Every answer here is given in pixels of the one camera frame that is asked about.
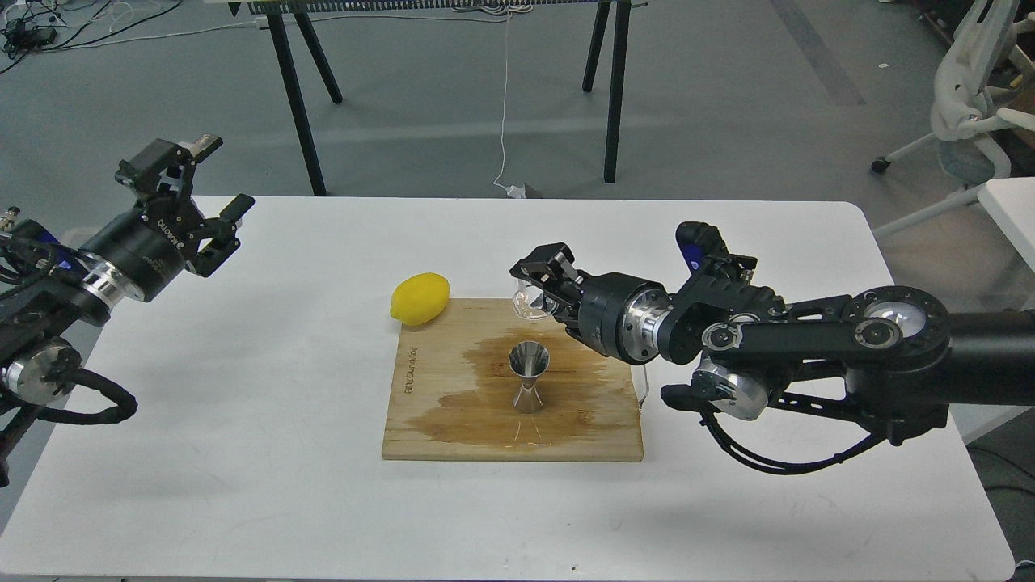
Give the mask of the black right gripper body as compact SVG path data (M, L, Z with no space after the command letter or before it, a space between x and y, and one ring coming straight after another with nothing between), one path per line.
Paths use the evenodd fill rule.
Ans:
M670 310L661 284L623 273L583 273L579 288L576 302L558 309L566 334L629 365L657 357L657 328Z

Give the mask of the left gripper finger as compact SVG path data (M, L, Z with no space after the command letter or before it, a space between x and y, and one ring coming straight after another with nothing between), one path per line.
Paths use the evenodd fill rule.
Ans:
M130 161L121 161L115 180L134 191L137 206L151 209L169 203L173 209L191 199L196 166L221 147L218 135L204 133L195 142L156 139Z
M244 194L237 195L217 217L204 219L191 231L195 242L191 258L191 272L197 277L211 277L226 259L240 246L237 239L239 223L255 205L255 199Z

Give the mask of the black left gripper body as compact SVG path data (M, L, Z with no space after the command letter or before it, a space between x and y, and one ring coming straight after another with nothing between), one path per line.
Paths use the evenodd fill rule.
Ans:
M134 209L109 222L81 250L110 263L127 277L141 302L151 302L174 277L184 270L197 275L195 260L200 239L191 232L202 226L203 214L193 200L171 198Z

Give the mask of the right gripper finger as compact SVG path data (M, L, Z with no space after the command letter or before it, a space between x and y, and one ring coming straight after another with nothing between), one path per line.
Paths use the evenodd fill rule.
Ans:
M510 275L543 289L557 303L580 303L583 275L573 267L574 254L566 243L554 242L534 250L511 266Z

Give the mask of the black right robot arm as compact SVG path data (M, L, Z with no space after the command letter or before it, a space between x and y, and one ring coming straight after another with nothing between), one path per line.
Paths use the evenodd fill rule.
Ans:
M535 308L595 352L629 365L698 361L661 400L698 413L747 467L810 473L945 428L953 403L1033 405L1031 310L951 314L906 286L790 303L750 283L757 260L729 253L717 228L685 221L675 240L689 268L675 293L624 273L589 275L561 242L534 248L510 275L543 291ZM755 420L769 407L852 421L866 437L829 459L783 462L740 445L717 419Z

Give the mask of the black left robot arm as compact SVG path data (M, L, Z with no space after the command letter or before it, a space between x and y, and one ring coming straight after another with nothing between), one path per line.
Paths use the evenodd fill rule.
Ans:
M81 248L63 246L16 207L2 215L2 460L35 421L97 426L129 419L134 395L86 369L64 332L73 322L103 327L122 299L151 302L179 273L211 277L240 242L238 227L254 206L237 195L216 217L193 202L196 167L221 147L221 137L195 142L158 139L116 180L134 191L134 207Z

